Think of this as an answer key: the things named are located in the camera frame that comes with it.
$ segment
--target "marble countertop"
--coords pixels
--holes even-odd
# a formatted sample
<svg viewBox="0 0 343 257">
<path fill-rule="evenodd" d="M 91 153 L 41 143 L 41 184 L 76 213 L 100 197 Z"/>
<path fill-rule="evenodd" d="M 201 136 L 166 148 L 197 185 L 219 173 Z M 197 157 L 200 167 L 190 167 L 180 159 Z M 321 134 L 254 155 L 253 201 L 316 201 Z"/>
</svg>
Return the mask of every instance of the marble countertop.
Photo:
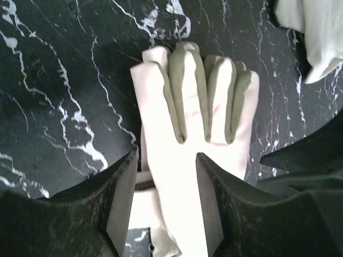
<svg viewBox="0 0 343 257">
<path fill-rule="evenodd" d="M 343 106 L 342 66 L 305 85 L 300 34 L 276 25 L 274 0 L 2 0 L 0 188 L 52 196 L 139 143 L 129 68 L 155 45 L 194 41 L 202 55 L 260 76 L 246 181 L 282 171 L 260 157 L 311 134 Z"/>
</svg>

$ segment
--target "glove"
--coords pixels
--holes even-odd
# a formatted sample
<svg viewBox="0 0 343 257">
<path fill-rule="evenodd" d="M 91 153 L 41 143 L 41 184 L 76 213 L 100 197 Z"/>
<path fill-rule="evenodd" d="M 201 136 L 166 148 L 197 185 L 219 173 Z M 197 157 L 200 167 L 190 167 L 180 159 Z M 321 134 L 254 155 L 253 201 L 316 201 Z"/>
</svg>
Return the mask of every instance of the glove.
<svg viewBox="0 0 343 257">
<path fill-rule="evenodd" d="M 166 229 L 182 256 L 208 256 L 196 175 L 203 152 L 244 179 L 259 78 L 242 63 L 208 56 L 181 42 L 173 52 L 156 47 L 131 68 L 146 140 L 147 161 L 160 198 Z M 208 210 L 220 220 L 218 208 Z M 221 224 L 211 224 L 217 246 Z"/>
<path fill-rule="evenodd" d="M 280 26 L 305 34 L 312 66 L 306 84 L 321 80 L 343 62 L 342 0 L 278 0 L 275 15 Z"/>
<path fill-rule="evenodd" d="M 143 127 L 140 134 L 140 163 L 142 172 L 137 173 L 136 188 L 142 184 L 150 184 L 152 176 L 146 159 L 146 144 Z M 150 228 L 153 257 L 180 256 L 181 251 L 171 240 L 162 217 L 160 199 L 155 187 L 135 190 L 133 194 L 129 229 Z"/>
</svg>

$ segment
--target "white cloth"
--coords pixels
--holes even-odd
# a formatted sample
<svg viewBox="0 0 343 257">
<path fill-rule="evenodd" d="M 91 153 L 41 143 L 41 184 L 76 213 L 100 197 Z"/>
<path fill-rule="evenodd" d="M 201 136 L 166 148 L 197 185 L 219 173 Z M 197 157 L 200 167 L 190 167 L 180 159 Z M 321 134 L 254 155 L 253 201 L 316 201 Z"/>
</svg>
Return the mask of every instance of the white cloth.
<svg viewBox="0 0 343 257">
<path fill-rule="evenodd" d="M 140 134 L 140 164 L 142 172 L 137 173 L 136 184 L 152 180 L 146 158 L 146 143 L 143 127 Z M 178 257 L 181 251 L 171 240 L 162 217 L 160 199 L 156 188 L 135 191 L 131 206 L 129 229 L 150 228 L 153 257 Z"/>
<path fill-rule="evenodd" d="M 192 45 L 186 44 L 184 48 L 192 49 Z M 168 51 L 162 47 L 147 50 L 143 53 L 143 61 L 131 68 L 131 76 L 144 128 L 148 167 L 158 191 L 167 232 L 177 243 L 183 257 L 212 255 L 213 252 L 208 252 L 206 244 L 197 184 L 196 154 L 205 153 L 223 169 L 244 179 L 252 121 L 258 102 L 258 75 L 252 71 L 248 72 L 250 80 L 243 92 L 245 98 L 235 140 L 228 144 L 225 141 L 226 108 L 227 104 L 232 103 L 227 103 L 227 92 L 229 86 L 235 83 L 230 81 L 234 70 L 232 61 L 229 58 L 223 60 L 216 79 L 211 110 L 211 132 L 215 143 L 212 139 L 208 143 L 204 139 L 203 119 L 199 107 L 195 77 L 197 65 L 192 53 L 187 51 L 184 63 L 180 64 L 184 65 L 182 99 L 187 139 L 184 144 L 180 144 L 175 138 L 163 91 L 168 73 Z M 222 231 L 218 231 L 217 236 L 218 238 L 213 240 L 220 243 Z"/>
<path fill-rule="evenodd" d="M 323 79 L 343 62 L 342 0 L 278 0 L 275 15 L 282 27 L 305 34 L 312 66 L 306 84 Z"/>
</svg>

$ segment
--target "white marble vein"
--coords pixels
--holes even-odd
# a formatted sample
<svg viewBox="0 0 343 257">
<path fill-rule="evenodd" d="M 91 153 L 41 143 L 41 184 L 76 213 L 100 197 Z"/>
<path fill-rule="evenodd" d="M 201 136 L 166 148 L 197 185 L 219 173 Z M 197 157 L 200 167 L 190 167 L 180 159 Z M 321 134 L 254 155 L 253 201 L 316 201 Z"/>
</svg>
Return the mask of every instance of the white marble vein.
<svg viewBox="0 0 343 257">
<path fill-rule="evenodd" d="M 37 119 L 36 119 L 36 117 L 33 115 L 32 110 L 30 110 L 30 113 L 31 113 L 31 116 L 32 116 L 33 120 L 34 120 L 34 121 L 36 122 L 36 124 L 37 124 Z"/>
<path fill-rule="evenodd" d="M 299 43 L 298 39 L 296 38 L 296 34 L 295 32 L 293 31 L 293 44 L 294 44 L 294 48 L 296 47 L 296 44 Z M 301 121 L 303 122 L 303 128 L 304 128 L 304 137 L 306 136 L 306 129 L 307 129 L 307 126 L 306 126 L 306 120 L 305 120 L 305 114 L 304 114 L 304 111 L 303 111 L 303 107 L 302 107 L 302 96 L 301 96 L 301 83 L 302 83 L 302 74 L 300 72 L 300 69 L 299 69 L 299 62 L 298 60 L 296 60 L 296 69 L 299 73 L 299 78 L 298 80 L 296 81 L 296 91 L 298 93 L 298 108 L 299 108 L 299 112 L 300 112 L 300 115 L 301 115 Z"/>
<path fill-rule="evenodd" d="M 112 128 L 110 128 L 110 127 L 105 123 L 105 121 L 102 121 L 102 122 L 103 122 L 104 126 L 107 128 L 107 130 L 108 130 L 109 132 L 112 132 Z"/>
<path fill-rule="evenodd" d="M 147 230 L 142 230 L 141 235 L 135 238 L 135 242 L 142 242 L 144 238 L 147 236 L 147 234 L 148 234 Z"/>
<path fill-rule="evenodd" d="M 128 247 L 130 249 L 130 251 L 132 250 L 132 245 L 129 244 L 128 242 L 125 242 L 125 247 Z"/>
<path fill-rule="evenodd" d="M 84 161 L 85 161 L 85 163 L 86 163 L 86 165 L 87 165 L 87 167 L 89 168 L 89 169 L 91 169 L 91 170 L 93 170 L 94 171 L 94 175 L 96 175 L 97 173 L 99 173 L 99 170 L 97 170 L 94 166 L 91 166 L 88 162 L 87 162 L 87 160 L 84 158 Z"/>
<path fill-rule="evenodd" d="M 79 1 L 75 0 L 75 2 L 76 2 L 76 8 L 77 8 L 76 18 L 77 18 L 77 20 L 79 22 L 79 25 L 82 28 L 82 30 L 85 32 L 85 34 L 87 34 L 87 32 L 85 31 L 84 27 L 82 26 L 82 23 L 81 23 L 81 20 L 80 20 L 80 18 L 81 18 L 81 11 L 80 11 L 80 7 L 79 7 Z"/>
<path fill-rule="evenodd" d="M 334 71 L 334 76 L 333 76 L 333 79 L 332 79 L 332 82 L 331 82 L 331 88 L 332 88 L 332 91 L 333 91 L 333 95 L 334 95 L 334 99 L 333 99 L 333 103 L 335 105 L 335 111 L 334 113 L 332 114 L 332 117 L 334 117 L 335 115 L 337 115 L 338 113 L 338 108 L 337 108 L 337 98 L 339 96 L 339 93 L 337 93 L 336 90 L 338 90 L 340 92 L 340 94 L 343 95 L 343 91 L 342 89 L 340 88 L 340 86 L 338 85 L 338 79 L 339 79 L 339 73 L 340 71 L 342 70 L 342 66 L 343 66 L 343 63 L 340 63 L 337 68 L 335 69 Z"/>
<path fill-rule="evenodd" d="M 287 145 L 293 144 L 294 143 L 294 136 L 292 131 L 290 130 L 290 122 L 292 121 L 290 116 L 289 116 L 289 110 L 288 110 L 288 105 L 289 105 L 289 100 L 288 97 L 286 96 L 286 92 L 284 91 L 286 83 L 281 85 L 281 92 L 282 92 L 282 98 L 284 99 L 284 104 L 285 104 L 285 111 L 286 111 L 286 120 L 287 120 L 287 128 L 289 131 L 289 140 L 287 143 L 285 143 L 284 147 Z"/>
<path fill-rule="evenodd" d="M 278 150 L 279 145 L 280 145 L 280 135 L 279 135 L 279 120 L 277 118 L 277 113 L 278 113 L 278 103 L 275 101 L 276 95 L 274 92 L 274 80 L 273 78 L 278 78 L 277 76 L 277 62 L 275 61 L 275 58 L 272 56 L 272 54 L 268 54 L 270 56 L 270 62 L 273 67 L 273 72 L 272 76 L 270 76 L 270 72 L 268 69 L 268 66 L 266 65 L 266 61 L 263 59 L 264 53 L 263 53 L 263 48 L 262 48 L 262 43 L 264 41 L 264 35 L 268 35 L 267 30 L 268 27 L 264 24 L 264 15 L 267 15 L 268 12 L 268 2 L 266 0 L 263 0 L 262 2 L 262 7 L 260 8 L 260 11 L 258 13 L 258 21 L 257 24 L 255 24 L 255 19 L 253 16 L 253 11 L 256 9 L 255 6 L 253 6 L 252 2 L 250 0 L 246 0 L 248 6 L 250 7 L 250 18 L 251 18 L 251 23 L 252 26 L 256 32 L 256 35 L 258 37 L 258 43 L 254 44 L 253 42 L 251 43 L 253 46 L 255 46 L 256 49 L 256 56 L 259 60 L 259 69 L 257 70 L 258 73 L 261 74 L 261 69 L 264 69 L 266 74 L 267 74 L 267 80 L 265 80 L 263 83 L 268 86 L 270 96 L 271 96 L 271 102 L 270 102 L 270 121 L 268 124 L 265 125 L 265 135 L 262 137 L 261 135 L 258 135 L 257 132 L 257 125 L 255 128 L 255 135 L 256 138 L 261 145 L 261 150 L 263 153 L 269 153 L 273 152 L 275 150 Z M 271 49 L 274 49 L 274 45 L 272 44 L 271 40 L 269 40 L 269 44 L 271 45 Z M 273 176 L 277 175 L 277 170 L 271 170 L 270 168 L 265 168 L 265 170 L 262 170 L 263 172 L 269 173 Z M 257 173 L 259 177 L 262 176 L 262 172 Z"/>
<path fill-rule="evenodd" d="M 98 68 L 98 66 L 96 65 L 95 63 L 95 60 L 94 60 L 94 47 L 96 44 L 98 44 L 98 37 L 97 35 L 94 33 L 93 31 L 93 37 L 94 37 L 94 40 L 93 40 L 93 43 L 92 43 L 92 47 L 91 47 L 91 54 L 92 54 L 92 62 L 93 62 L 93 65 L 95 67 L 95 69 L 97 70 L 98 72 L 98 81 L 99 81 L 99 84 L 101 85 L 102 89 L 105 91 L 105 94 L 106 94 L 106 100 L 107 100 L 107 106 L 110 107 L 113 111 L 113 113 L 118 117 L 118 127 L 124 131 L 126 134 L 130 135 L 131 136 L 131 144 L 133 146 L 136 146 L 135 142 L 136 142 L 136 136 L 134 135 L 133 132 L 127 130 L 125 127 L 122 126 L 122 123 L 123 123 L 123 116 L 120 115 L 113 107 L 113 104 L 111 103 L 110 99 L 109 99 L 109 94 L 108 94 L 108 90 L 107 88 L 104 86 L 104 84 L 101 82 L 101 79 L 100 79 L 100 70 Z"/>
<path fill-rule="evenodd" d="M 5 186 L 16 188 L 21 187 L 21 189 L 26 192 L 27 196 L 30 197 L 28 192 L 28 187 L 38 189 L 42 196 L 49 198 L 49 192 L 38 182 L 26 178 L 25 173 L 16 169 L 13 164 L 13 158 L 7 154 L 0 153 L 0 168 L 9 170 L 12 174 L 19 178 L 19 182 L 10 182 L 7 178 L 0 175 L 0 181 L 4 183 Z"/>
<path fill-rule="evenodd" d="M 214 34 L 214 36 L 215 36 L 215 38 L 214 38 L 213 42 L 216 45 L 218 52 L 221 53 L 222 56 L 225 56 L 224 52 L 220 49 L 220 43 L 218 42 L 219 35 Z"/>
<path fill-rule="evenodd" d="M 26 121 L 26 132 L 28 132 L 28 121 L 27 121 L 27 116 L 23 110 L 23 108 L 21 107 L 21 105 L 19 104 L 18 100 L 16 98 L 14 98 L 13 96 L 11 96 L 10 94 L 6 94 L 4 93 L 1 89 L 0 89 L 0 94 L 2 95 L 6 95 L 12 102 L 14 102 L 18 108 L 20 109 L 21 113 L 23 114 L 25 121 Z"/>
<path fill-rule="evenodd" d="M 64 147 L 64 146 L 62 146 L 62 145 L 60 145 L 60 144 L 57 144 L 55 138 L 53 138 L 52 136 L 48 135 L 48 134 L 47 134 L 47 131 L 48 131 L 48 127 L 45 126 L 45 127 L 44 127 L 44 135 L 41 135 L 40 137 L 41 137 L 42 139 L 47 140 L 53 147 L 55 147 L 55 148 L 57 148 L 57 149 L 61 149 L 61 150 L 64 152 L 64 157 L 65 157 L 65 159 L 68 161 L 69 166 L 70 166 L 74 171 L 77 171 L 77 172 L 78 172 L 80 175 L 82 175 L 82 176 L 88 176 L 88 174 L 82 172 L 80 169 L 76 168 L 76 167 L 72 164 L 72 162 L 71 162 L 71 160 L 69 159 L 68 154 L 67 154 L 67 148 Z"/>
<path fill-rule="evenodd" d="M 70 83 L 69 83 L 69 78 L 68 78 L 68 73 L 67 73 L 67 70 L 66 68 L 64 67 L 64 65 L 62 64 L 62 61 L 60 60 L 60 58 L 58 57 L 57 55 L 57 52 L 55 50 L 55 48 L 53 47 L 53 45 L 49 42 L 46 42 L 44 41 L 42 38 L 40 38 L 36 31 L 33 31 L 31 29 L 28 28 L 28 26 L 26 26 L 24 23 L 22 23 L 20 21 L 20 19 L 18 18 L 17 14 L 16 14 L 16 10 L 17 10 L 17 7 L 15 5 L 15 3 L 12 1 L 12 0 L 5 0 L 6 2 L 8 2 L 10 4 L 9 7 L 7 6 L 3 6 L 2 8 L 7 12 L 6 15 L 8 14 L 8 16 L 12 16 L 15 23 L 12 22 L 12 19 L 11 20 L 11 24 L 18 30 L 20 31 L 20 34 L 22 37 L 26 37 L 27 35 L 24 33 L 24 29 L 27 30 L 28 32 L 28 37 L 29 38 L 34 38 L 34 39 L 37 39 L 39 40 L 44 46 L 48 46 L 49 49 L 53 52 L 59 66 L 60 66 L 60 69 L 58 70 L 59 74 L 60 74 L 60 77 L 63 79 L 63 85 L 67 88 L 67 91 L 68 91 L 68 95 L 69 95 L 69 98 L 70 100 L 73 102 L 73 104 L 76 105 L 77 107 L 77 111 L 75 111 L 72 115 L 71 115 L 71 120 L 72 121 L 75 121 L 78 123 L 79 126 L 75 127 L 75 129 L 77 130 L 84 130 L 87 132 L 87 134 L 91 137 L 88 142 L 82 144 L 82 145 L 77 145 L 77 146 L 71 146 L 70 145 L 70 140 L 67 138 L 66 136 L 66 128 L 65 128 L 65 125 L 64 125 L 64 122 L 66 121 L 66 118 L 69 118 L 69 115 L 68 115 L 68 111 L 66 109 L 64 109 L 62 107 L 62 104 L 60 104 L 58 106 L 58 110 L 61 112 L 63 118 L 61 119 L 61 126 L 62 126 L 62 130 L 63 130 L 63 139 L 66 143 L 66 146 L 68 149 L 71 149 L 71 150 L 82 150 L 84 153 L 86 153 L 87 155 L 89 155 L 90 157 L 92 157 L 92 159 L 94 161 L 101 161 L 102 162 L 102 167 L 101 167 L 101 171 L 106 169 L 108 167 L 108 163 L 104 157 L 104 155 L 99 152 L 98 150 L 96 150 L 93 146 L 93 140 L 94 140 L 94 132 L 92 131 L 90 125 L 88 124 L 88 121 L 86 119 L 86 117 L 82 114 L 82 109 L 81 109 L 81 106 L 80 104 L 78 103 L 78 101 L 73 97 L 72 93 L 71 93 L 71 86 L 70 86 Z M 17 47 L 17 44 L 18 44 L 18 40 L 13 38 L 13 37 L 6 37 L 2 32 L 0 32 L 3 39 L 5 40 L 6 42 L 6 45 L 12 49 L 12 52 L 13 54 L 18 54 L 19 55 L 19 58 L 20 58 L 20 63 L 21 63 L 21 72 L 24 76 L 24 85 L 26 87 L 26 89 L 29 91 L 29 92 L 33 92 L 33 93 L 39 93 L 39 94 L 42 94 L 45 96 L 45 99 L 46 101 L 49 102 L 50 106 L 55 109 L 55 107 L 53 106 L 53 104 L 51 103 L 51 100 L 47 97 L 47 94 L 40 91 L 40 90 L 37 90 L 36 88 L 29 88 L 27 83 L 26 83 L 26 78 L 27 78 L 27 74 L 25 73 L 25 66 L 24 66 L 24 61 L 23 61 L 23 54 L 21 51 L 16 51 L 16 47 Z M 67 157 L 66 155 L 66 149 L 65 147 L 63 146 L 60 146 L 60 145 L 56 145 L 57 148 L 61 148 L 64 150 L 65 152 L 65 156 L 66 156 L 66 159 L 69 161 L 69 163 L 71 164 L 70 162 L 70 159 Z"/>
<path fill-rule="evenodd" d="M 211 27 L 210 18 L 208 17 L 208 14 L 207 14 L 206 10 L 205 10 L 204 7 L 203 7 L 203 2 L 202 2 L 202 0 L 199 0 L 199 5 L 200 5 L 200 9 L 203 11 L 203 13 L 204 13 L 205 16 L 206 16 L 206 21 L 207 21 L 207 25 L 208 25 L 208 32 L 209 32 L 209 29 L 210 29 L 210 27 Z"/>
<path fill-rule="evenodd" d="M 221 4 L 222 4 L 222 6 L 223 6 L 223 9 L 222 9 L 222 15 L 223 15 L 223 17 L 222 17 L 222 19 L 223 19 L 223 24 L 225 24 L 226 25 L 226 12 L 227 12 L 227 10 L 229 10 L 229 12 L 230 12 L 230 6 L 228 5 L 228 3 L 226 2 L 226 0 L 221 0 Z"/>
<path fill-rule="evenodd" d="M 145 31 L 149 35 L 149 41 L 151 47 L 156 45 L 155 39 L 165 39 L 165 29 L 156 26 L 156 22 L 159 16 L 159 7 L 154 4 L 154 9 L 148 14 L 147 17 L 142 19 L 140 22 L 137 21 L 137 18 L 130 14 L 124 9 L 117 1 L 112 0 L 112 2 L 128 17 L 130 17 L 136 24 L 137 28 Z M 179 0 L 170 0 L 166 5 L 166 11 L 172 14 L 175 14 L 175 29 L 174 37 L 180 39 L 186 39 L 189 37 L 191 32 L 191 20 L 184 14 L 183 9 Z M 186 21 L 184 25 L 180 26 L 180 22 L 177 18 L 177 15 L 184 16 Z"/>
<path fill-rule="evenodd" d="M 272 174 L 274 177 L 277 176 L 278 172 L 277 172 L 276 168 L 272 168 Z"/>
<path fill-rule="evenodd" d="M 267 22 L 268 22 L 269 25 L 271 25 L 273 28 L 276 28 L 276 27 L 270 22 L 270 15 L 269 15 L 269 13 L 267 13 Z"/>
</svg>

